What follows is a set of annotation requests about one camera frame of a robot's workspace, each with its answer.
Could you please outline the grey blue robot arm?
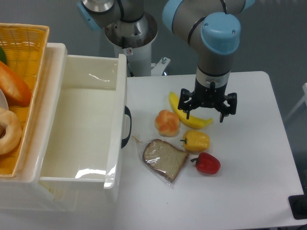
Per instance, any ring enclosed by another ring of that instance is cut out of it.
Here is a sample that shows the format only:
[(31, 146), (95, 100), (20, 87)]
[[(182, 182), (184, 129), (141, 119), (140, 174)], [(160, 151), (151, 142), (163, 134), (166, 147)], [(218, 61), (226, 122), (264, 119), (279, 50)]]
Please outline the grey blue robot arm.
[[(163, 9), (166, 28), (184, 40), (199, 57), (195, 87), (182, 89), (177, 107), (186, 115), (199, 107), (214, 108), (224, 118), (236, 113), (237, 94), (226, 94), (241, 25), (236, 14), (251, 0), (169, 0)], [(80, 15), (92, 30), (104, 29), (116, 54), (127, 57), (131, 76), (151, 72), (151, 45), (157, 23), (142, 0), (80, 0)]]

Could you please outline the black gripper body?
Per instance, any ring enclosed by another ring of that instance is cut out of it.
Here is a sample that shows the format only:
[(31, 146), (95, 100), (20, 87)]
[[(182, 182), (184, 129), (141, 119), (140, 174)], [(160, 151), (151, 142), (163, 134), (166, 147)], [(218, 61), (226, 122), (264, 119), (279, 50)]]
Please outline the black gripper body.
[(224, 93), (227, 83), (219, 88), (202, 85), (198, 80), (195, 80), (195, 88), (192, 96), (191, 108), (206, 107), (206, 108), (222, 108), (224, 105)]

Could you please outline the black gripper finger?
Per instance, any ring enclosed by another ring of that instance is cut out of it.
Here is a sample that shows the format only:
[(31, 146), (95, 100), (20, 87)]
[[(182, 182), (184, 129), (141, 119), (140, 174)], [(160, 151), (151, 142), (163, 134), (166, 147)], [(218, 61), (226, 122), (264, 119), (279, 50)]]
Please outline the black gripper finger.
[(224, 118), (229, 115), (235, 115), (237, 108), (237, 93), (233, 92), (228, 95), (224, 95), (222, 100), (218, 103), (218, 109), (220, 112), (220, 123), (224, 121)]
[(199, 101), (195, 97), (194, 92), (182, 88), (180, 91), (178, 110), (182, 110), (186, 114), (186, 119), (190, 117), (190, 111), (199, 107)]

